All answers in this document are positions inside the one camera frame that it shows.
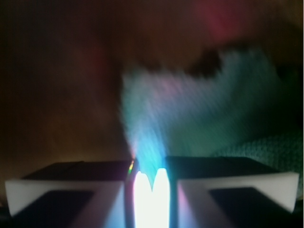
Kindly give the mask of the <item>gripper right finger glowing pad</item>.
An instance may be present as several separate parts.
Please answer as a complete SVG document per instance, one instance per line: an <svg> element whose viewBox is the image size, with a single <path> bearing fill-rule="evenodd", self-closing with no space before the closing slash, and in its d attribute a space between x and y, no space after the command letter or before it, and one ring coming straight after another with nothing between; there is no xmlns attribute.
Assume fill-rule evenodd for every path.
<svg viewBox="0 0 304 228"><path fill-rule="evenodd" d="M167 157L171 228L297 228L299 174L244 157Z"/></svg>

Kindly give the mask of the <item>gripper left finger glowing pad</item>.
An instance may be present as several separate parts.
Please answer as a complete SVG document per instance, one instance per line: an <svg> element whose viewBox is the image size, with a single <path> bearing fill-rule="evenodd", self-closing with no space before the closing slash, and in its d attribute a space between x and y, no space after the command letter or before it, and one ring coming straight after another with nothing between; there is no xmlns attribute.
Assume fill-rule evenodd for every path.
<svg viewBox="0 0 304 228"><path fill-rule="evenodd" d="M5 182L15 228L131 228L136 161L59 162Z"/></svg>

